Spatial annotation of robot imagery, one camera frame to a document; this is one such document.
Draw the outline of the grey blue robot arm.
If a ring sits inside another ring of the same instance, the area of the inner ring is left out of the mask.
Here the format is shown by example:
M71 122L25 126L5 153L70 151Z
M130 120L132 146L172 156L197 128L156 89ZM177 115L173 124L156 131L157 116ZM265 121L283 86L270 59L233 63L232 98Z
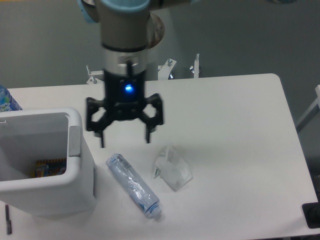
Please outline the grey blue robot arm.
M164 124L163 100L158 93L145 96L148 52L154 41L151 12L193 0L79 0L88 22L100 24L104 51L104 99L86 99L86 130L104 147L104 130L114 121L140 119L145 140Z

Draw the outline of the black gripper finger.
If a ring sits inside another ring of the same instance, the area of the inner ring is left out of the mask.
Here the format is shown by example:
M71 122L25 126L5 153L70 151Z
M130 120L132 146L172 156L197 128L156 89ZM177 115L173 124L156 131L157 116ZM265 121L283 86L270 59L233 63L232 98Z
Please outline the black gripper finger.
M148 116L144 109L147 105L155 110L153 116ZM157 126L164 124L163 100L159 93L155 93L149 97L143 97L139 102L138 118L145 124L145 140L149 144L151 142L151 133L156 131Z
M97 100L87 97L86 103L86 120L85 126L88 132L93 132L100 139L101 148L105 147L104 130L112 124L116 119L116 108L113 102L109 102L107 98ZM99 119L94 119L99 110L104 110Z

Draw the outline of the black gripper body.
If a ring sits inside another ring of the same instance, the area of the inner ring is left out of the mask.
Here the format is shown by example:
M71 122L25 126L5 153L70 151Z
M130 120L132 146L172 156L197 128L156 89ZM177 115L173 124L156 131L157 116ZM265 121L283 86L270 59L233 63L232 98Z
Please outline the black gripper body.
M147 115L143 112L147 104L145 99L146 71L133 75L118 75L107 70L104 70L103 73L105 89L103 121L140 119L146 122Z

